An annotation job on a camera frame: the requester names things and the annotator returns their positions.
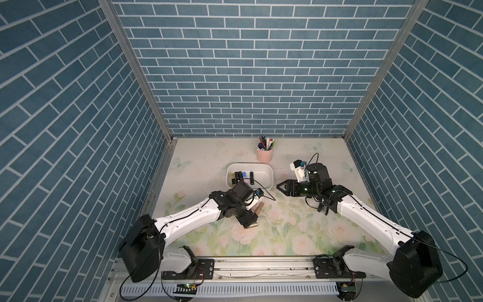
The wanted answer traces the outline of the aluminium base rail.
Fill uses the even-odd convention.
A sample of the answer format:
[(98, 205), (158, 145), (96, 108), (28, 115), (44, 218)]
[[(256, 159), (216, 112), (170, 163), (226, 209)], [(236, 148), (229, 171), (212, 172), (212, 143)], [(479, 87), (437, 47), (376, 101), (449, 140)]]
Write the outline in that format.
[(416, 273), (416, 264), (358, 249), (332, 256), (196, 257), (186, 249), (165, 251), (161, 262), (153, 256), (141, 261), (117, 259), (108, 280), (112, 283), (148, 284), (151, 281), (204, 282), (336, 282), (385, 279), (394, 284)]

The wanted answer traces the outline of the left green circuit board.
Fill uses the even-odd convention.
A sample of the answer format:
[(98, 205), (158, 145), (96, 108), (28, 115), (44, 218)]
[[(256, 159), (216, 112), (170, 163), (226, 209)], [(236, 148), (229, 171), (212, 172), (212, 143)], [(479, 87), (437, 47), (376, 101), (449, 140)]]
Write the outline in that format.
[(195, 295), (197, 293), (197, 284), (179, 283), (174, 286), (174, 296)]

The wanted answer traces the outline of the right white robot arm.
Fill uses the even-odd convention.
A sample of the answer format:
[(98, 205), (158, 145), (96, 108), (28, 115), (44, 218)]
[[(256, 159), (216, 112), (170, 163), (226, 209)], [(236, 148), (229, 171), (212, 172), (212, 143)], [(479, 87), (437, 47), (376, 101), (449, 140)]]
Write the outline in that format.
[(443, 250), (430, 234), (398, 225), (368, 207), (351, 190), (334, 185), (322, 163), (296, 160), (290, 169), (296, 178), (279, 183), (280, 192), (317, 201), (317, 211), (325, 215), (332, 211), (353, 221), (387, 250), (387, 254), (379, 254), (345, 245), (333, 255), (318, 255), (313, 259), (318, 279), (363, 279), (375, 275), (392, 281), (411, 298), (419, 298), (430, 286), (444, 283), (439, 258)]

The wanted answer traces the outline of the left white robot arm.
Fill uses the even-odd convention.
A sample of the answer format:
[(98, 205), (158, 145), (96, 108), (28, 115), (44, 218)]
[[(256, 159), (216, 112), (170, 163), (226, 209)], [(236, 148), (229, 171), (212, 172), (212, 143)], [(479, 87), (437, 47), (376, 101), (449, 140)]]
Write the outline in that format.
[(239, 181), (226, 192), (214, 191), (200, 203), (161, 218), (149, 214), (137, 219), (119, 246), (119, 252), (134, 283), (157, 271), (173, 272), (189, 279), (199, 260), (186, 247), (171, 244), (187, 233), (224, 218), (235, 217), (247, 229), (258, 219), (254, 208), (264, 197), (261, 189), (252, 189)]

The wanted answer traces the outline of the pens in cup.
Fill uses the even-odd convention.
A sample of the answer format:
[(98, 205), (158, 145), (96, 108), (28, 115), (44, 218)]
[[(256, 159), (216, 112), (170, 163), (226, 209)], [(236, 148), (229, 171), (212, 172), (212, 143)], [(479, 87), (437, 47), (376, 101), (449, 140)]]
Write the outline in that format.
[(274, 139), (269, 137), (260, 136), (258, 149), (262, 151), (270, 151), (274, 148)]

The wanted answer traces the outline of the pink pen cup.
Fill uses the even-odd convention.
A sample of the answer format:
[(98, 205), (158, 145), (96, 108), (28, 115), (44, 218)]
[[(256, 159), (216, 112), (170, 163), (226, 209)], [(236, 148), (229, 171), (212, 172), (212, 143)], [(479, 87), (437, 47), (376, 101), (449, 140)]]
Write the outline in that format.
[(273, 156), (274, 156), (274, 149), (271, 149), (271, 150), (265, 150), (263, 148), (258, 148), (256, 149), (256, 153), (257, 153), (257, 160), (260, 162), (260, 163), (263, 163), (263, 164), (268, 164), (272, 161), (273, 159)]

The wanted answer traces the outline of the tan lipstick tube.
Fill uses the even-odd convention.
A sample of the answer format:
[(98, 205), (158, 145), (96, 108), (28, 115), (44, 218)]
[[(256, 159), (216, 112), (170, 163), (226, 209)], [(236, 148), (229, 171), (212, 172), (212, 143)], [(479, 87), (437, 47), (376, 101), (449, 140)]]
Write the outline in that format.
[(260, 202), (260, 203), (259, 203), (259, 206), (258, 206), (258, 207), (256, 208), (256, 210), (255, 210), (255, 214), (256, 214), (257, 216), (259, 216), (259, 215), (260, 215), (260, 212), (262, 211), (262, 209), (263, 209), (264, 205), (265, 205), (265, 203), (264, 203), (264, 202)]

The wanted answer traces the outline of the right green circuit board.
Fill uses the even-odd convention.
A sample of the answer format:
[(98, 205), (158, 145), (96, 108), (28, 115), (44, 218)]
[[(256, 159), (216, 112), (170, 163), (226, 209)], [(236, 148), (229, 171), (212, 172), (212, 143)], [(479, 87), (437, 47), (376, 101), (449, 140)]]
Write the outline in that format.
[(338, 298), (342, 301), (352, 301), (357, 296), (357, 287), (353, 284), (338, 283)]

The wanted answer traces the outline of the white plastic storage box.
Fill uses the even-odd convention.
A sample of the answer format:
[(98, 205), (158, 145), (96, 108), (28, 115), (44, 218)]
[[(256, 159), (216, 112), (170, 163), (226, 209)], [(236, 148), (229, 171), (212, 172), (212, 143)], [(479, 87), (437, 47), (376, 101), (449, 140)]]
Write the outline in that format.
[(265, 189), (270, 190), (274, 186), (273, 169), (268, 164), (234, 163), (229, 165), (226, 170), (225, 182), (229, 188), (235, 186), (231, 184), (230, 174), (236, 171), (248, 172), (249, 175), (250, 171), (254, 172), (255, 184), (253, 186), (250, 185), (250, 179), (244, 179), (244, 181), (253, 189), (264, 187)]

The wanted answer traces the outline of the floral table mat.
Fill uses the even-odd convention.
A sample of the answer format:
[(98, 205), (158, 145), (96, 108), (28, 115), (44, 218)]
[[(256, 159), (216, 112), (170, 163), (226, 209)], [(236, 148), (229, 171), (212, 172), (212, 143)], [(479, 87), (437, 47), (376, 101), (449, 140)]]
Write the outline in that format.
[[(253, 138), (181, 138), (162, 163), (165, 173), (153, 217), (172, 215), (191, 207), (213, 191), (226, 191), (226, 173), (235, 163), (256, 162)], [(270, 166), (275, 183), (294, 177), (295, 160), (318, 161), (335, 184), (347, 187), (368, 206), (373, 202), (353, 158), (341, 138), (278, 138)], [(224, 218), (180, 237), (198, 256), (293, 256), (333, 254), (345, 245), (385, 253), (383, 246), (353, 221), (335, 213), (316, 211), (313, 200), (289, 198), (269, 186), (257, 226), (243, 228), (236, 218)]]

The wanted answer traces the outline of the green circuit board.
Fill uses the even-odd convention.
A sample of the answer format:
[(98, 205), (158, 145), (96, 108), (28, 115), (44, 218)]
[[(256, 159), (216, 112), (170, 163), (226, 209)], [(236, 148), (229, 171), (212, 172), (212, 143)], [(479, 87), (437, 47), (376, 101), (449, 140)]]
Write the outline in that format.
[(342, 301), (352, 301), (357, 296), (357, 287), (353, 284), (338, 283), (338, 298)]
[(197, 284), (179, 283), (174, 286), (174, 296), (195, 295), (197, 293)]

